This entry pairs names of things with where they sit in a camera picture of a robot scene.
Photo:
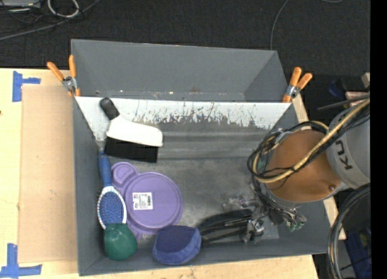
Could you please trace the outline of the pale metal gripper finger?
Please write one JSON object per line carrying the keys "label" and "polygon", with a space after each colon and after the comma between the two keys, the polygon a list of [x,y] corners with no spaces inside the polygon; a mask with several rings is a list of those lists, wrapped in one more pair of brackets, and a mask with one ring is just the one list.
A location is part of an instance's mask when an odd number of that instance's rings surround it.
{"label": "pale metal gripper finger", "polygon": [[244,243],[253,243],[264,234],[265,226],[262,219],[250,219],[247,221],[246,232],[241,239]]}
{"label": "pale metal gripper finger", "polygon": [[252,200],[244,194],[226,195],[223,210],[253,209]]}

